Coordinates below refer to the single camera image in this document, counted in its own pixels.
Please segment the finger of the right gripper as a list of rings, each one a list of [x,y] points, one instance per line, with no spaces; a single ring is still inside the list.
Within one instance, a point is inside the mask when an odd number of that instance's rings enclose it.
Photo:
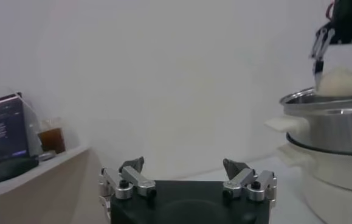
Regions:
[[[312,74],[315,81],[315,88],[319,87],[324,67],[323,57],[334,35],[335,30],[332,28],[331,23],[326,23],[315,34],[315,40],[311,48],[311,58],[314,61]]]

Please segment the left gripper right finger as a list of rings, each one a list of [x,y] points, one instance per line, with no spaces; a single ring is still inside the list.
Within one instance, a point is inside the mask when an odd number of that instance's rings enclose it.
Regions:
[[[223,182],[223,196],[227,200],[247,197],[251,201],[277,201],[277,177],[264,170],[260,174],[246,163],[223,159],[228,180]]]

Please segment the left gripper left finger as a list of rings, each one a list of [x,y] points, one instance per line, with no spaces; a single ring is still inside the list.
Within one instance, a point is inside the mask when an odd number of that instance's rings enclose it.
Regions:
[[[99,195],[109,200],[115,195],[118,200],[129,200],[136,193],[151,200],[157,195],[156,182],[145,178],[141,171],[144,157],[125,161],[118,170],[102,167],[99,174]]]

